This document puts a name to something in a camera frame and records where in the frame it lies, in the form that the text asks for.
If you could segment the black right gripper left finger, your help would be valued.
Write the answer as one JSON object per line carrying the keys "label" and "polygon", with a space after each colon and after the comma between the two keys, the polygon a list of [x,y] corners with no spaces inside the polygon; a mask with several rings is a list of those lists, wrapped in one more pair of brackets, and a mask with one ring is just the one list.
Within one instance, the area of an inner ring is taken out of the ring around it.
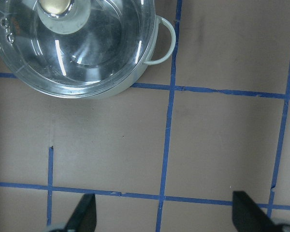
{"label": "black right gripper left finger", "polygon": [[95,194],[84,194],[65,224],[51,225],[48,232],[94,232],[97,226]]}

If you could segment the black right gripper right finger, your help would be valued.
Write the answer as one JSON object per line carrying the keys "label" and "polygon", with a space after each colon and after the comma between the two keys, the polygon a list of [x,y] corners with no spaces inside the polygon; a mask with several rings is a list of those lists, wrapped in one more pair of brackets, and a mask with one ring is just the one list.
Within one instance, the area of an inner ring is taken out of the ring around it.
{"label": "black right gripper right finger", "polygon": [[238,232],[290,232],[290,224],[274,223],[244,191],[232,194],[232,222]]}

